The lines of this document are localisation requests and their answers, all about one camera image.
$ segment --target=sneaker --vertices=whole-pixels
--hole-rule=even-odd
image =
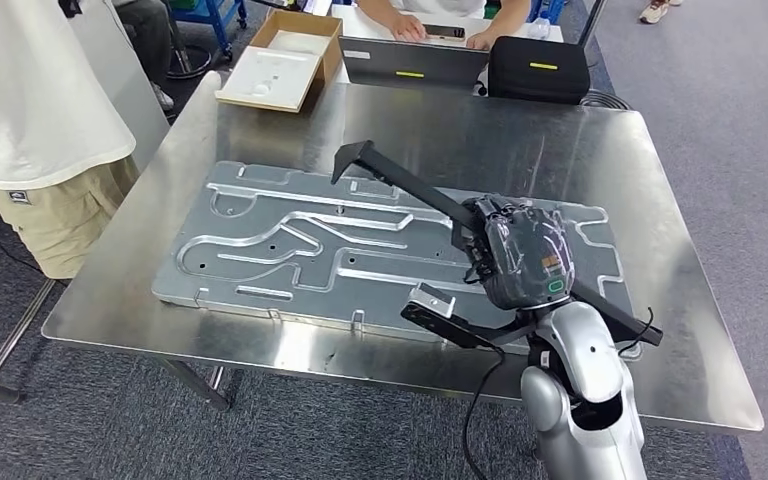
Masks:
[[[157,97],[157,103],[160,104],[160,108],[162,108],[164,112],[168,112],[175,108],[175,101],[172,100],[172,97],[166,95],[166,92],[160,89],[160,85],[152,83],[151,88],[154,90],[154,96]]]
[[[670,0],[651,0],[649,6],[640,14],[640,21],[650,25],[656,24],[670,10]]]

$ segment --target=green light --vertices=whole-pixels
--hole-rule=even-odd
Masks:
[[[563,289],[564,289],[563,280],[555,280],[554,282],[549,284],[549,293],[558,293]]]

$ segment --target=yellow label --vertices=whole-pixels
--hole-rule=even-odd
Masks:
[[[413,78],[425,77],[424,73],[416,73],[416,72],[396,72],[396,75],[400,77],[413,77]]]
[[[542,68],[544,70],[557,70],[558,69],[557,65],[549,65],[548,63],[531,62],[531,63],[528,64],[528,66],[529,67],[534,67],[534,68]]]

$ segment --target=person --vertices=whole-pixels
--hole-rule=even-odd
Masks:
[[[164,112],[172,110],[175,102],[163,91],[172,59],[172,34],[166,4],[161,0],[113,0],[113,7],[151,82],[157,103]]]
[[[670,6],[677,7],[681,5],[684,0],[650,0],[649,5],[640,14],[640,21],[654,25],[664,18],[664,15],[670,11]]]
[[[525,23],[531,11],[530,0],[501,0],[502,8],[483,32],[466,41],[467,48],[489,50],[496,39],[512,35]],[[484,18],[486,0],[404,0],[409,12],[442,13],[458,17]],[[401,13],[390,0],[357,0],[358,7],[369,18],[387,27],[396,40],[421,42],[426,37],[425,27],[415,16]]]
[[[138,175],[60,3],[0,0],[0,215],[53,279],[75,276]]]

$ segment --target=khaki shorts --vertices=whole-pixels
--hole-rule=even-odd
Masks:
[[[0,190],[0,214],[49,278],[73,278],[139,172],[130,156],[51,187]]]

